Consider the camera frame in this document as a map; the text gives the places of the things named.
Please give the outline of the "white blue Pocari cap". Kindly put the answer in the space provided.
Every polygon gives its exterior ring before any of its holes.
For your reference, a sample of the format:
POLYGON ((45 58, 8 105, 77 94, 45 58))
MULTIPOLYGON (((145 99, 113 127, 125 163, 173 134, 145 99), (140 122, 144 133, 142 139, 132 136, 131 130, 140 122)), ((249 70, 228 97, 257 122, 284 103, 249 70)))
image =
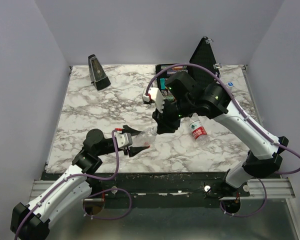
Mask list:
POLYGON ((232 88, 232 87, 234 86, 234 84, 233 84, 232 82, 227 82, 227 83, 226 83, 226 86, 227 86, 228 88, 232 88))

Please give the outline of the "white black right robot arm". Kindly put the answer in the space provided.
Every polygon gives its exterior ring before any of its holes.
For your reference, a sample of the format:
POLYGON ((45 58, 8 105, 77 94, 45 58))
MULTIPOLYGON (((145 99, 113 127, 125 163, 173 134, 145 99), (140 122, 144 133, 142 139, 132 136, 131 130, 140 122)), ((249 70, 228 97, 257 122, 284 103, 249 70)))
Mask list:
POLYGON ((267 132, 221 84, 213 82, 203 87, 187 72, 181 71, 168 78, 167 87, 175 98, 173 102, 164 99, 157 88, 151 87, 143 96, 145 102, 155 104, 152 117, 159 135, 174 133, 182 118, 197 114, 223 125, 249 148, 246 160, 231 168, 220 183, 224 195, 233 195, 251 178, 266 178, 279 170, 283 149, 277 145, 287 146, 288 139, 267 132))

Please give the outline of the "clear unlabelled plastic bottle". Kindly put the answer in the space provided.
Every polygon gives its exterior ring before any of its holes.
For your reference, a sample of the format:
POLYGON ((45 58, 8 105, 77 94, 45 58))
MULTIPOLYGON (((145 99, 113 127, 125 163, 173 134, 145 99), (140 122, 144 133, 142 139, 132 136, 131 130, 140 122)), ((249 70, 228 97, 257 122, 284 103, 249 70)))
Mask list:
POLYGON ((157 135, 158 134, 156 126, 148 127, 132 139, 132 146, 145 147, 144 144, 146 142, 148 142, 151 145, 155 142, 157 135))

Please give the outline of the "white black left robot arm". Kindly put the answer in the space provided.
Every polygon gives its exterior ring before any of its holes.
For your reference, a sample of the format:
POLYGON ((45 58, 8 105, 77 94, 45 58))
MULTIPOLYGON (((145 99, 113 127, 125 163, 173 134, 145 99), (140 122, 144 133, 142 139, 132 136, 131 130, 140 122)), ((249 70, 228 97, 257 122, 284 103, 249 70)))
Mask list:
POLYGON ((99 182, 113 180, 119 172, 119 152, 133 157, 149 148, 133 146, 133 136, 138 130, 124 125, 111 132, 111 138, 105 138, 100 129, 90 130, 83 141, 83 147, 75 156, 67 170, 43 193, 27 204, 18 203, 12 210, 10 230, 16 240, 44 240, 50 233, 53 216, 60 214, 60 203, 68 196, 71 204, 79 197, 94 198, 100 194, 99 182), (102 165, 100 156, 114 153, 116 167, 108 177, 97 176, 96 171, 102 165))

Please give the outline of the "Pocari Sweat clear bottle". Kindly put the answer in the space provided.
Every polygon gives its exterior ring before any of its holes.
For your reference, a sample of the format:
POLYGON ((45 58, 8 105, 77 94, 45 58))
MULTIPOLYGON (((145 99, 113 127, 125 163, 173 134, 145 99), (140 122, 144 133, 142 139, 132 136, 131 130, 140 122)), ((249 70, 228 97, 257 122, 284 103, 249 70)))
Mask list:
POLYGON ((226 86, 226 88, 228 89, 228 91, 229 91, 231 94, 233 94, 234 84, 233 84, 231 81, 229 81, 229 82, 227 82, 227 83, 225 84, 225 86, 226 86))

